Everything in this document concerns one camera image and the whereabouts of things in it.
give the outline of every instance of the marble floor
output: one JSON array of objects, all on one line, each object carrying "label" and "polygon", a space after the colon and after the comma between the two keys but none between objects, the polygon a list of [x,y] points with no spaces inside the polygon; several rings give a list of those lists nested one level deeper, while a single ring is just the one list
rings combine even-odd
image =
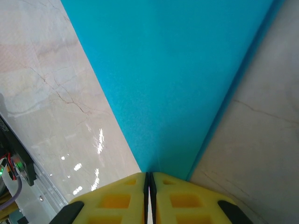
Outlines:
[{"label": "marble floor", "polygon": [[[286,0],[192,182],[299,220],[299,1]],[[140,171],[60,0],[0,0],[0,112],[69,201]]]}]

